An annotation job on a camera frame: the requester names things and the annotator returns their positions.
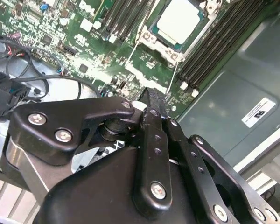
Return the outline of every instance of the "sticker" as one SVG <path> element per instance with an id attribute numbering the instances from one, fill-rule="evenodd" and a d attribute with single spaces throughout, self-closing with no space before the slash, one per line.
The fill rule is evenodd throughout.
<path id="1" fill-rule="evenodd" d="M 242 119 L 243 123 L 247 125 L 248 128 L 253 127 L 257 121 L 265 116 L 275 105 L 276 103 L 268 98 L 263 98 L 246 116 L 244 116 Z"/>

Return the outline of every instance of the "blue capacitor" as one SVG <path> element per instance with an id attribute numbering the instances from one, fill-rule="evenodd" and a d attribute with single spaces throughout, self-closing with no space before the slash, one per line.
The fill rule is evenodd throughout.
<path id="1" fill-rule="evenodd" d="M 47 9 L 49 8 L 49 5 L 48 4 L 42 4 L 41 7 L 40 7 L 40 10 L 42 12 L 46 11 Z"/>

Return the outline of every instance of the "ram slot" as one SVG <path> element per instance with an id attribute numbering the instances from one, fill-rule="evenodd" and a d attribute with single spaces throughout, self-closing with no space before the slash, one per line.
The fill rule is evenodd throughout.
<path id="1" fill-rule="evenodd" d="M 133 27 L 138 21 L 141 21 L 140 16 L 145 16 L 150 7 L 145 10 L 149 0 L 142 0 L 135 5 L 133 12 L 125 20 L 125 24 L 122 26 L 122 29 L 119 31 L 119 39 L 124 42 L 128 35 L 131 33 Z"/>
<path id="2" fill-rule="evenodd" d="M 109 33 L 109 35 L 115 33 L 117 26 L 120 25 L 120 22 L 122 21 L 122 18 L 126 15 L 126 13 L 128 13 L 127 9 L 129 9 L 129 6 L 134 2 L 135 0 L 124 0 L 120 9 L 117 11 L 115 16 L 112 17 L 110 22 L 107 24 L 106 31 Z"/>
<path id="3" fill-rule="evenodd" d="M 231 6 L 178 74 L 191 88 L 197 88 L 241 37 L 263 9 L 263 0 L 241 1 Z"/>
<path id="4" fill-rule="evenodd" d="M 120 9 L 123 5 L 125 0 L 115 0 L 113 6 L 111 9 L 107 12 L 107 14 L 104 16 L 103 25 L 108 25 L 113 18 L 117 17 L 117 14 L 120 13 Z"/>

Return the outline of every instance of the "motherboard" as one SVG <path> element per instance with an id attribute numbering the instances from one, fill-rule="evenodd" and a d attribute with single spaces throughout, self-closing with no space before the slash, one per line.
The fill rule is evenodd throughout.
<path id="1" fill-rule="evenodd" d="M 102 97 L 146 88 L 179 115 L 272 9 L 269 0 L 0 0 L 0 35 L 54 54 Z M 60 71 L 40 50 L 33 56 Z"/>

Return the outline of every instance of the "silver screw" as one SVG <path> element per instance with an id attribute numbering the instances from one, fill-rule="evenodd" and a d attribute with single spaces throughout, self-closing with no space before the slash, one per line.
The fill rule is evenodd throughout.
<path id="1" fill-rule="evenodd" d="M 122 104 L 125 108 L 127 108 L 127 109 L 130 109 L 130 108 L 131 108 L 130 104 L 129 104 L 128 102 L 126 102 L 126 101 L 122 102 L 121 104 Z"/>
<path id="2" fill-rule="evenodd" d="M 43 125 L 47 119 L 40 113 L 32 113 L 28 116 L 28 121 L 33 125 Z"/>
<path id="3" fill-rule="evenodd" d="M 202 139 L 201 139 L 201 138 L 196 137 L 196 140 L 198 141 L 198 143 L 199 143 L 200 145 L 203 145 L 203 141 L 202 141 Z"/>
<path id="4" fill-rule="evenodd" d="M 171 63 L 168 63 L 168 67 L 169 67 L 170 69 L 172 69 L 172 68 L 174 68 L 174 65 L 171 64 Z"/>
<path id="5" fill-rule="evenodd" d="M 175 120 L 170 121 L 174 126 L 178 126 L 177 122 Z"/>
<path id="6" fill-rule="evenodd" d="M 150 33 L 149 32 L 144 33 L 143 37 L 146 40 L 149 39 L 150 38 Z"/>
<path id="7" fill-rule="evenodd" d="M 58 141 L 69 142 L 72 139 L 71 133 L 66 130 L 58 130 L 55 133 L 55 137 Z"/>
<path id="8" fill-rule="evenodd" d="M 265 215 L 258 208 L 254 208 L 254 212 L 261 221 L 265 221 Z"/>
<path id="9" fill-rule="evenodd" d="M 214 206 L 214 212 L 216 216 L 222 221 L 222 222 L 227 222 L 228 216 L 226 211 L 220 206 L 220 205 L 215 205 Z"/>
<path id="10" fill-rule="evenodd" d="M 164 199 L 166 196 L 166 191 L 163 188 L 162 185 L 160 185 L 157 182 L 153 182 L 151 184 L 151 193 L 153 193 L 153 195 L 157 198 L 157 199 Z"/>
<path id="11" fill-rule="evenodd" d="M 277 221 L 277 217 L 272 213 L 269 209 L 265 209 L 266 213 L 268 214 L 269 217 L 271 217 L 274 221 Z"/>
<path id="12" fill-rule="evenodd" d="M 173 53 L 173 54 L 171 55 L 171 58 L 172 58 L 173 60 L 176 60 L 176 59 L 178 58 L 178 54 L 177 54 L 177 53 Z"/>

